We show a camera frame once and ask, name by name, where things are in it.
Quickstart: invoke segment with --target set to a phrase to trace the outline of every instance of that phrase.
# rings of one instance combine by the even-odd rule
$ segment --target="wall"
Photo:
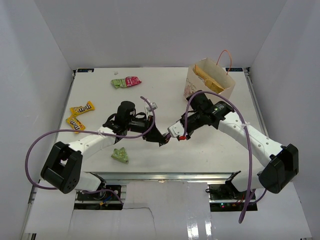
[[[299,149],[294,185],[320,239],[320,1],[288,0],[252,65],[256,96],[272,138]]]
[[[31,184],[24,158],[41,134],[57,129],[72,71],[33,0],[0,0],[0,239],[17,240]],[[40,142],[29,168],[34,180],[53,143]]]
[[[34,0],[72,69],[252,65],[286,0]],[[220,64],[227,66],[227,56]]]

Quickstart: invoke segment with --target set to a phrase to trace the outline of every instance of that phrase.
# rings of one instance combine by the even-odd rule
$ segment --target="red object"
[[[142,83],[142,81],[140,81],[137,76],[127,76],[125,78],[125,84],[127,87],[138,85],[140,83]]]

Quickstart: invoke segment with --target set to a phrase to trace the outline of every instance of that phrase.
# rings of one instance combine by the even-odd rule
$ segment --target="table surface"
[[[96,131],[104,124],[122,101],[135,103],[137,112],[144,112],[140,96],[156,102],[156,126],[161,133],[180,119],[186,110],[183,97],[186,67],[144,68],[95,68],[94,72],[78,72],[75,76],[63,119],[70,116],[71,107],[83,106],[91,101],[95,110],[78,116],[87,130]],[[247,122],[260,129],[258,117],[244,72],[230,72],[236,85],[230,100],[238,107]],[[115,89],[112,79],[137,76],[142,83],[129,88]],[[62,121],[60,128],[70,126]],[[85,133],[59,133],[57,141],[73,142],[85,137]],[[125,147],[129,164],[123,164],[110,156],[115,148]],[[171,139],[162,147],[157,143],[140,139],[123,139],[115,146],[107,147],[82,163],[85,172],[121,173],[231,173],[248,169],[248,151],[231,137],[210,126],[194,132],[188,141]],[[260,167],[253,158],[253,167]]]
[[[186,102],[183,99],[187,68],[96,68],[94,72],[76,74],[72,90],[64,113],[64,119],[69,117],[70,107],[85,105],[87,101],[92,101],[96,110],[79,116],[79,120],[86,126],[87,130],[97,130],[109,115],[116,112],[121,101],[132,101],[136,104],[137,111],[144,109],[144,102],[140,96],[149,98],[156,102],[156,124],[161,132],[165,132],[167,127],[175,123],[185,111]],[[142,80],[142,84],[132,88],[114,89],[110,80],[124,78],[126,76],[137,76]],[[236,85],[230,100],[239,108],[245,119],[258,130],[260,129],[258,117],[247,81],[243,72],[230,72],[230,76],[235,80]],[[62,121],[61,129],[69,128]],[[60,133],[58,141],[65,143],[83,138],[85,134]],[[235,142],[226,134],[215,130],[213,127],[202,127],[198,129],[188,141],[178,142],[172,139],[167,145],[159,148],[157,144],[145,142],[142,139],[123,139],[116,144],[117,148],[125,147],[130,157],[129,164],[122,164],[110,158],[113,147],[98,152],[82,165],[83,171],[90,172],[176,172],[176,173],[222,173],[248,169],[248,151]],[[253,158],[253,165],[259,167],[260,163]],[[260,196],[262,189],[256,191]],[[163,204],[166,196],[159,198],[159,204]],[[31,211],[45,211],[43,216],[54,216],[56,208],[52,204],[57,201],[50,197],[47,204],[33,206]],[[73,206],[73,200],[67,205]],[[279,194],[267,193],[257,204],[258,211],[248,212],[242,224],[238,224],[239,212],[212,212],[212,235],[214,239],[283,239],[292,240],[311,237],[309,227],[304,216],[299,197],[292,183],[289,183]],[[76,212],[80,214],[77,219],[86,219],[87,211],[79,212],[74,210],[71,223],[76,221]],[[107,221],[107,216],[112,216],[117,211],[90,211],[93,218],[102,216],[102,221]],[[49,218],[35,216],[37,221],[48,227],[48,231],[53,229],[51,223],[46,222]],[[93,233],[102,231],[106,234],[104,227],[97,229],[99,220],[90,224],[78,224],[77,228],[84,228]],[[128,223],[126,231],[130,231],[133,221]],[[58,239],[58,234],[52,234],[52,239]],[[48,239],[48,234],[37,234],[37,238]]]

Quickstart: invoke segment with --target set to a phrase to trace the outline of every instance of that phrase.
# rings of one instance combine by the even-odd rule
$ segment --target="orange wire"
[[[231,66],[232,66],[232,57],[231,57],[230,52],[229,52],[227,49],[223,50],[223,51],[220,53],[220,56],[219,56],[219,58],[218,58],[218,61],[216,61],[216,65],[218,65],[218,62],[219,62],[219,60],[220,60],[220,57],[221,57],[221,55],[222,55],[224,52],[227,52],[228,55],[229,55],[229,57],[230,57],[230,67],[229,67],[228,71],[226,72],[226,74],[228,75],[228,73],[229,73],[229,71],[230,71],[230,69],[231,69]]]

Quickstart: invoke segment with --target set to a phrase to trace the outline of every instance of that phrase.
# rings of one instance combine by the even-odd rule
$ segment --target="bag handle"
[[[231,69],[231,66],[232,66],[232,57],[231,57],[230,52],[229,52],[227,49],[223,50],[223,51],[220,53],[220,56],[219,56],[219,58],[218,58],[218,61],[216,61],[216,65],[218,65],[218,62],[219,62],[219,60],[220,60],[220,57],[221,57],[221,55],[222,55],[224,52],[227,52],[228,55],[229,55],[229,57],[230,57],[230,67],[229,67],[228,71],[226,72],[226,74],[228,75],[228,73],[229,73],[229,71],[230,71],[230,69]]]

